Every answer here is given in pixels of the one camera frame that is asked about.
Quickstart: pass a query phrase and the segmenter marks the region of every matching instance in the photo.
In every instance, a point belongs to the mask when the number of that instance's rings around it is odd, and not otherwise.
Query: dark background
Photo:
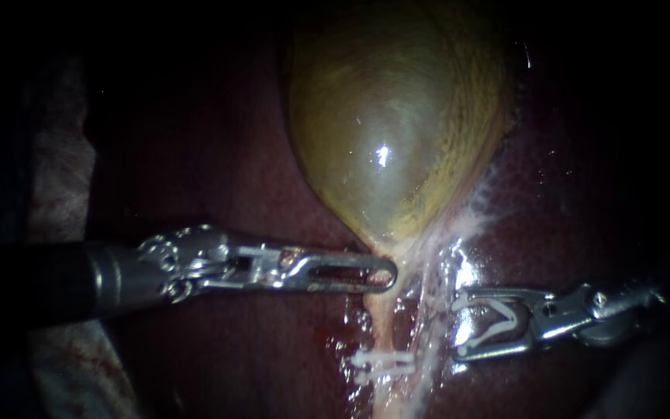
[[[616,169],[619,234],[636,237],[622,266],[642,267],[670,248],[670,3],[509,2],[522,40],[543,43],[579,98],[582,119],[604,133],[602,159]],[[156,80],[195,71],[229,37],[265,33],[297,5],[206,5],[202,10],[0,10],[0,243],[21,242],[29,194],[29,145],[46,62],[80,53],[89,88],[135,101]],[[102,104],[92,96],[91,106]],[[0,330],[0,413],[38,417],[21,337]]]

